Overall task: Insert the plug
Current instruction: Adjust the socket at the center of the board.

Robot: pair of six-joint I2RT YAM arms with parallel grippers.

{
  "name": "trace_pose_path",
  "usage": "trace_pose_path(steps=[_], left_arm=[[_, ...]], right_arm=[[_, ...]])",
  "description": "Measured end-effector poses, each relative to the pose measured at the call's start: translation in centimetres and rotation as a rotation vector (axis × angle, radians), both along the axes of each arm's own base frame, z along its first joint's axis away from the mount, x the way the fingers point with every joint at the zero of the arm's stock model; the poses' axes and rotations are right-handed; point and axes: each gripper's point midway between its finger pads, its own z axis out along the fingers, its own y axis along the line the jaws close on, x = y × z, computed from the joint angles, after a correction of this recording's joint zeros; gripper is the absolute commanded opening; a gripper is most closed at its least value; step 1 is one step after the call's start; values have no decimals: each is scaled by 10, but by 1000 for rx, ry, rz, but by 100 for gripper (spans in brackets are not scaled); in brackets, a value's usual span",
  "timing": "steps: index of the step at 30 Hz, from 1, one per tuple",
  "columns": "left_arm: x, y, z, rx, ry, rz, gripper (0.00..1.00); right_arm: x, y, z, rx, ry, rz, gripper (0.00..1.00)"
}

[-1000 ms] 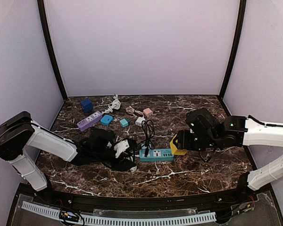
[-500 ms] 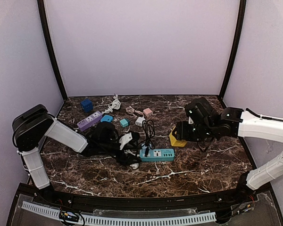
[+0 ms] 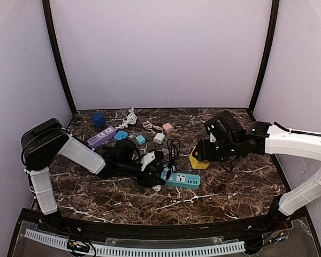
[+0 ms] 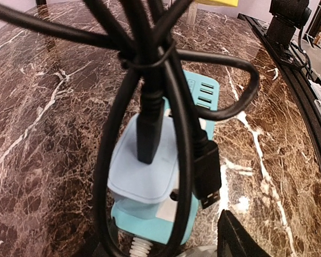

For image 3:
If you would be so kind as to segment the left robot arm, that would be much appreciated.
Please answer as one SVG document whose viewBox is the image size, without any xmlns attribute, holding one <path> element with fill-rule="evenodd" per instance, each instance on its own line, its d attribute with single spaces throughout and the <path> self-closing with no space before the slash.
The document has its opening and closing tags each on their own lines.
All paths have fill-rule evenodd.
<svg viewBox="0 0 321 257">
<path fill-rule="evenodd" d="M 130 139 L 118 140 L 100 153 L 52 118 L 25 132 L 20 143 L 24 172 L 43 215 L 58 212 L 50 168 L 60 157 L 102 179 L 128 177 L 145 188 L 161 188 L 165 184 L 161 178 L 164 153 L 150 150 L 141 154 Z"/>
</svg>

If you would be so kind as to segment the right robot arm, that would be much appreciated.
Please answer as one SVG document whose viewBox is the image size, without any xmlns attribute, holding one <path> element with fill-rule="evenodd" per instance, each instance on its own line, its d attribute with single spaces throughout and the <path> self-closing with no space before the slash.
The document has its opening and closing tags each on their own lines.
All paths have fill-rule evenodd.
<svg viewBox="0 0 321 257">
<path fill-rule="evenodd" d="M 199 162 L 225 162 L 231 156 L 282 154 L 321 162 L 321 133 L 293 130 L 278 123 L 252 122 L 247 128 L 229 111 L 204 124 L 209 139 L 197 142 L 192 156 Z M 285 218 L 321 197 L 321 168 L 295 189 L 276 197 L 269 216 Z"/>
</svg>

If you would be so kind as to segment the teal power strip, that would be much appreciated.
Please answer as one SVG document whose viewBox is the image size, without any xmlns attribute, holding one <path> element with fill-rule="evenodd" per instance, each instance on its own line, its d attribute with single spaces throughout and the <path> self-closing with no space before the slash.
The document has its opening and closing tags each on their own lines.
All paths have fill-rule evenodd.
<svg viewBox="0 0 321 257">
<path fill-rule="evenodd" d="M 166 171 L 162 172 L 161 179 L 165 181 L 166 186 L 199 189 L 201 184 L 201 177 L 199 175 L 191 175 L 185 173 L 171 173 L 166 179 Z"/>
</svg>

